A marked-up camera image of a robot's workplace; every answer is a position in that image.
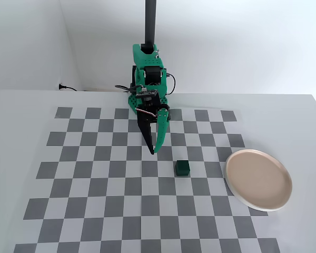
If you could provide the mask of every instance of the cable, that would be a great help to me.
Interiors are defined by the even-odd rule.
[[[173,92],[174,92],[174,89],[175,89],[175,78],[172,74],[170,73],[166,73],[166,77],[169,77],[169,76],[172,76],[173,77],[173,80],[174,80],[174,85],[173,85],[173,90],[169,93],[169,94],[166,94],[166,95],[171,95]]]

